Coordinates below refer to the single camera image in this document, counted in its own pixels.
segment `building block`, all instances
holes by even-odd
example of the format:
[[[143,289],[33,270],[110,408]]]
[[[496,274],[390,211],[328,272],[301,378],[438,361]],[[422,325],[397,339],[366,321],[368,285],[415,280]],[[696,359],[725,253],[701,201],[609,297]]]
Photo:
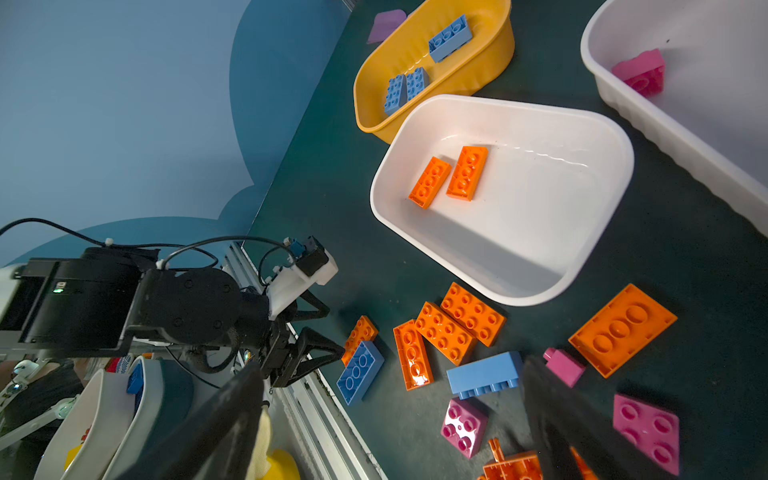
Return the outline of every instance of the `building block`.
[[[675,320],[669,310],[630,283],[568,341],[608,378]]]
[[[518,386],[523,361],[518,352],[499,353],[487,359],[448,370],[451,392],[461,400]]]
[[[349,338],[344,342],[344,355],[341,357],[341,362],[344,366],[349,365],[349,361],[352,359],[352,355],[357,351],[357,347],[360,342],[372,342],[376,336],[379,335],[379,330],[371,323],[367,316],[363,315],[357,320],[357,324],[352,332],[349,334]]]
[[[488,417],[464,400],[451,399],[442,422],[442,436],[466,458],[480,449]]]
[[[408,101],[405,75],[398,75],[389,79],[389,87],[386,89],[384,100],[384,113],[391,115],[398,111]]]
[[[478,480],[542,480],[541,464],[538,462],[536,452],[523,452],[511,458],[505,458],[498,439],[488,440],[488,443],[491,445],[495,462],[483,466],[484,475]],[[573,447],[571,452],[574,454],[576,465],[584,480],[598,480]]]
[[[472,201],[486,158],[488,158],[488,148],[462,148],[462,153],[456,162],[456,168],[453,169],[451,183],[448,184],[448,190],[445,194],[459,200]]]
[[[429,55],[435,63],[440,63],[470,40],[472,30],[467,23],[467,15],[462,15],[429,41]]]
[[[576,382],[581,378],[581,374],[587,369],[560,349],[548,348],[544,352],[544,358],[547,360],[547,368],[571,388],[574,388]]]
[[[440,306],[485,346],[493,346],[498,331],[507,321],[507,317],[485,305],[457,283],[451,284]]]
[[[371,28],[371,33],[368,35],[366,43],[370,45],[378,41],[385,41],[406,18],[407,15],[403,10],[390,10],[389,12],[379,13],[373,19],[373,28]]]
[[[470,335],[463,326],[431,302],[424,303],[419,318],[414,323],[416,329],[429,342],[436,346],[454,365],[459,366],[469,356],[478,340]]]
[[[406,391],[410,392],[432,383],[434,381],[432,367],[429,366],[424,339],[416,329],[415,320],[396,326],[394,333],[402,377],[406,381]]]
[[[644,51],[631,60],[616,64],[611,73],[644,97],[664,90],[664,70],[667,64],[657,48]]]
[[[437,190],[445,183],[445,179],[451,174],[451,165],[440,160],[437,157],[432,159],[427,164],[427,168],[424,169],[424,173],[416,182],[416,185],[411,190],[411,194],[408,196],[413,203],[419,205],[423,209],[429,208],[432,201],[437,195]]]
[[[406,88],[408,91],[408,101],[422,93],[429,86],[429,75],[424,67],[419,67],[413,73],[406,75]]]
[[[614,428],[673,475],[680,474],[680,420],[667,410],[614,396]]]
[[[373,342],[360,343],[352,360],[349,361],[349,365],[342,372],[339,381],[336,382],[336,386],[339,387],[341,396],[344,397],[347,405],[362,400],[362,396],[366,394],[366,390],[373,382],[373,377],[382,368],[383,363],[384,357],[373,345]]]

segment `wall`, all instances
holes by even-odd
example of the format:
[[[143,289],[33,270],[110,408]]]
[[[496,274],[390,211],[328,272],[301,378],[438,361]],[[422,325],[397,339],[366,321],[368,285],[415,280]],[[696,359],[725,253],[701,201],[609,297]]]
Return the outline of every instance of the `wall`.
[[[248,3],[0,1],[0,225],[245,234],[349,15],[340,0]],[[81,252],[59,236],[16,227],[0,265]]]

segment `orange brick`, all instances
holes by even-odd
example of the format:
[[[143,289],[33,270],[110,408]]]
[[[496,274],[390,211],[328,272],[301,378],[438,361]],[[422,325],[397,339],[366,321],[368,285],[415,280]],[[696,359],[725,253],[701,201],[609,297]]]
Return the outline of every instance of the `orange brick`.
[[[498,444],[498,439],[490,439],[491,451],[495,463],[484,465],[482,470],[485,475],[478,480],[541,480],[541,464],[538,462],[536,452],[523,452],[511,458],[505,458],[502,448]],[[571,447],[576,458],[576,465],[581,471],[584,480],[598,480],[594,473],[587,467],[584,460]]]
[[[349,338],[344,342],[345,351],[344,356],[341,357],[344,366],[349,365],[349,361],[352,359],[352,355],[355,354],[357,347],[360,346],[360,342],[373,340],[377,335],[379,335],[379,330],[371,323],[367,316],[361,316],[354,330],[349,334]]]
[[[478,342],[463,326],[432,302],[424,303],[415,325],[419,333],[456,366],[462,364]]]
[[[432,200],[435,199],[435,195],[437,195],[437,190],[440,190],[440,187],[445,183],[445,179],[448,178],[450,173],[450,164],[437,157],[432,157],[408,198],[421,208],[429,208]]]
[[[608,378],[675,320],[630,283],[568,341]]]
[[[503,316],[457,283],[452,283],[440,304],[485,346],[492,346],[507,321]]]
[[[416,329],[415,320],[396,326],[394,332],[406,390],[410,392],[432,383],[432,367],[429,366],[424,340]]]
[[[448,190],[445,193],[459,200],[472,201],[486,158],[488,158],[488,148],[462,148],[462,154],[458,156],[451,183],[448,184]]]

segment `pink brick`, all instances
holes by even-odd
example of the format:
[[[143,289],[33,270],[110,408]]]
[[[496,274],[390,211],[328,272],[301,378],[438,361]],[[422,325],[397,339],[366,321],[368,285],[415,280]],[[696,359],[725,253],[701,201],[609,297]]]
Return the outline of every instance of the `pink brick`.
[[[547,367],[571,388],[576,385],[576,382],[581,378],[581,374],[587,369],[587,367],[581,365],[573,357],[559,349],[547,349],[544,352],[544,358],[547,360]]]
[[[466,458],[471,458],[480,449],[487,423],[488,417],[466,400],[451,399],[441,433]]]
[[[650,97],[664,90],[664,69],[666,64],[661,52],[644,51],[631,60],[622,61],[611,69],[619,80],[632,87],[644,97]]]
[[[680,420],[677,415],[628,396],[614,397],[614,428],[673,475],[680,474]]]

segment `yellow object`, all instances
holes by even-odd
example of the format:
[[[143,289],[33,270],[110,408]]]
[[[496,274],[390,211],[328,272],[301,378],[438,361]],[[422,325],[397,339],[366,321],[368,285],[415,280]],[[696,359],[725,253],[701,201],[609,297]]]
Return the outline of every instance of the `yellow object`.
[[[402,122],[424,100],[439,94],[471,95],[498,77],[515,53],[510,0],[426,0],[367,59],[355,78],[355,117],[360,130],[391,144]],[[429,40],[467,15],[472,40],[445,60],[429,56]],[[429,85],[386,116],[389,79],[423,67]]]
[[[69,468],[69,465],[74,462],[74,457],[78,456],[78,453],[80,452],[80,449],[83,448],[83,444],[74,447],[72,450],[67,452],[67,459],[64,462],[64,471],[67,471],[67,468]]]
[[[296,461],[285,450],[275,450],[266,460],[270,463],[270,470],[262,480],[300,480]]]

